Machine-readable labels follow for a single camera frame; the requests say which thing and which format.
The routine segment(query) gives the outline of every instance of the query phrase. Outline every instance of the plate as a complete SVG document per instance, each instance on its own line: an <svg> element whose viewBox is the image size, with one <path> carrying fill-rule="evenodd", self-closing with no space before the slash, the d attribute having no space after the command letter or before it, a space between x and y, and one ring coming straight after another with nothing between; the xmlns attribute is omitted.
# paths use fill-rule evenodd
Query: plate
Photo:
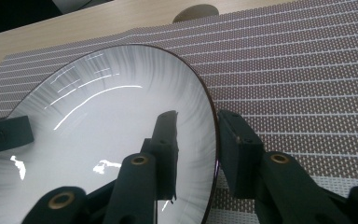
<svg viewBox="0 0 358 224"><path fill-rule="evenodd" d="M29 117L34 142L0 152L0 223L21 223L58 187L90 193L116 179L123 159L141 150L158 115L170 110L178 112L177 201L158 202L158 223L201 223L217 174L211 97L184 61L142 45L67 64L13 110L10 118Z"/></svg>

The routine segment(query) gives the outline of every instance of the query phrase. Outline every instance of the brown rim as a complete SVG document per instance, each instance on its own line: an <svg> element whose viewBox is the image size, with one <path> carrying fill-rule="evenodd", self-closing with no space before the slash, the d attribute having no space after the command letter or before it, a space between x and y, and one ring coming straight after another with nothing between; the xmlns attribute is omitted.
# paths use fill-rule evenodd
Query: brown rim
<svg viewBox="0 0 358 224"><path fill-rule="evenodd" d="M124 45L114 45L114 46L111 46L111 47L107 47L107 48L102 48L102 49L98 49L98 50L95 50L91 53L87 53L87 54L84 54L76 59L74 59L73 61L67 63L66 65L70 64L70 63L74 63L75 61L79 60L79 59L82 59L83 57L87 56L87 55L90 55L90 54L93 54L95 52L98 52L98 51L101 51L101 50L104 50L104 49L112 49L112 48L118 48L118 47L126 47L126 46L144 46L144 47L149 47L149 48L153 48L153 49L159 49L159 50L162 50L162 51L165 51L171 55L173 55L175 58L179 59L182 63L184 63L185 65L187 65L187 67L190 68L190 70L194 73L194 75L196 75L197 79L199 80L202 88L204 89L205 91L205 94L208 98L208 101L209 101L209 106L211 107L211 110L212 110L212 113L213 113L213 122L214 122L214 133L215 133L215 139L216 139L216 151L215 151L215 155L214 155L214 171L213 171L213 183L212 183L212 188L211 188L211 193L210 193L210 196L209 196L209 200L208 200L208 203L207 203L207 206L205 208L205 213L204 213L204 216L202 218L202 221L201 223L206 223L207 219L208 219L208 216L209 216L209 212L211 211L211 208L212 208L212 203L213 203L213 196L214 196L214 193L215 193L215 190L216 190L216 183L217 183L217 176L219 174L219 161L218 161L218 155L219 155L219 152L220 152L220 132L219 132L219 126L218 126L218 121L217 121L217 114L216 114L216 109L214 108L214 104L213 104L213 100L212 100L212 97L211 97L211 94L208 92L208 88L206 87L205 83L203 82L203 80L201 79L199 73L190 65L190 63L186 62L184 59L182 59L181 57L179 57L178 55L176 55L175 53L173 52L170 52L166 49L163 49L163 48L160 48L160 47L157 47L157 46L151 46L151 45L145 45L145 44L124 44ZM60 67L59 69L55 70L54 72L52 72L48 77L46 77L45 79L43 79L39 85L37 85L35 88L33 88L32 90L30 90L25 96L24 98L22 98L22 100L15 106L13 107L12 111L9 113L9 115L6 116L6 118L10 117L10 115L13 113L13 110L15 110L19 104L25 99L27 98L31 92L33 92L35 89L37 89L40 85L42 85L47 79L49 79L52 75L54 75L56 72L60 71L61 69L63 69L66 65Z"/></svg>

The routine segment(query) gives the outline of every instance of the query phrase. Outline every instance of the plate rim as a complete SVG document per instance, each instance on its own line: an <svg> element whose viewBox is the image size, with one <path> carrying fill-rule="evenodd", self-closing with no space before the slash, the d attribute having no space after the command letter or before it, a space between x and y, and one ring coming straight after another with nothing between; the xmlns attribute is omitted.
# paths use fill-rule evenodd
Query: plate rim
<svg viewBox="0 0 358 224"><path fill-rule="evenodd" d="M201 221L201 224L205 224L209 213L211 211L212 208L212 204L213 204L213 196L215 194L216 191L216 185L217 185L217 177L218 177L218 173L219 173L219 161L218 161L218 155L220 153L220 132L219 132L219 126L218 126L218 119L217 119L217 113L216 113L216 109L214 108L214 104L213 104L213 99L211 94L208 91L208 87L206 86L205 82L202 80L202 78L200 77L199 72L193 68L193 66L188 63L186 60L184 60L182 57L180 57L179 55L177 55L176 53L173 53L167 49L164 49L162 47L158 47L158 46L153 46L153 45L146 45L146 44L120 44L120 45L113 45L110 47L106 47L106 48L102 48L102 49L97 49L94 50L93 52L89 52L86 54L83 54L81 56L79 56L78 58L73 59L71 62L64 64L63 66L60 66L60 68L56 69L54 72L52 72L50 75L48 75L47 77L45 77L43 80L40 81L39 84L37 84L32 90L30 90L22 99L21 101L19 101L19 103L17 105L15 105L12 110L10 111L10 113L2 119L7 119L9 118L12 114L13 111L17 109L17 107L21 104L21 102L27 98L35 89L37 89L40 85L42 85L47 79L49 79L51 76L53 76L54 74L56 74L58 71L60 71L61 69L63 69L65 66L67 66L68 64L74 63L77 60L80 60L88 55L91 55L95 52L101 51L101 50L105 50L105 49L113 49L113 48L120 48L120 47L130 47L130 46L143 46L143 47L147 47L147 48L152 48L152 49L159 49L161 51L164 51L166 53L171 54L173 57L175 57L176 59L180 60L182 63L184 63L188 68L190 68L190 70L194 73L194 75L196 76L196 78L198 79L198 81L200 82L207 98L209 101L209 106L212 110L213 113L213 123L214 123L214 134L215 134L215 140L216 140L216 150L215 150L215 155L214 155L214 171L213 171L213 183L212 183L212 187L211 187L211 192L210 192L210 196L209 196L209 200L207 203L207 206L205 208L205 212Z"/></svg>

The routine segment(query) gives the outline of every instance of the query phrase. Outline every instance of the wooden table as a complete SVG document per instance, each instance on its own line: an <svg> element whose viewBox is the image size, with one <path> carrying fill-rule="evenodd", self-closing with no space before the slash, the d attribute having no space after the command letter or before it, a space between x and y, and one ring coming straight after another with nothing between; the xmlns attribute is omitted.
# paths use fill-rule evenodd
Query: wooden table
<svg viewBox="0 0 358 224"><path fill-rule="evenodd" d="M182 10L210 4L220 14L293 0L115 0L0 33L0 62L8 54L172 23Z"/></svg>

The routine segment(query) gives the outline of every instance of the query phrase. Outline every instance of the gray placemat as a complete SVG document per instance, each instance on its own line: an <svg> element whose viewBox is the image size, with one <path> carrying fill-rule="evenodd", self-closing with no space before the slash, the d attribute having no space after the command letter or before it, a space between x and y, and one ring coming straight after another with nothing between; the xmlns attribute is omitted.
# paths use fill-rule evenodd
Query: gray placemat
<svg viewBox="0 0 358 224"><path fill-rule="evenodd" d="M217 109L239 112L266 150L295 156L322 187L358 185L358 1L298 1L138 28L8 55L0 64L0 118L54 71L122 44L176 53L200 74ZM220 172L209 223L256 223Z"/></svg>

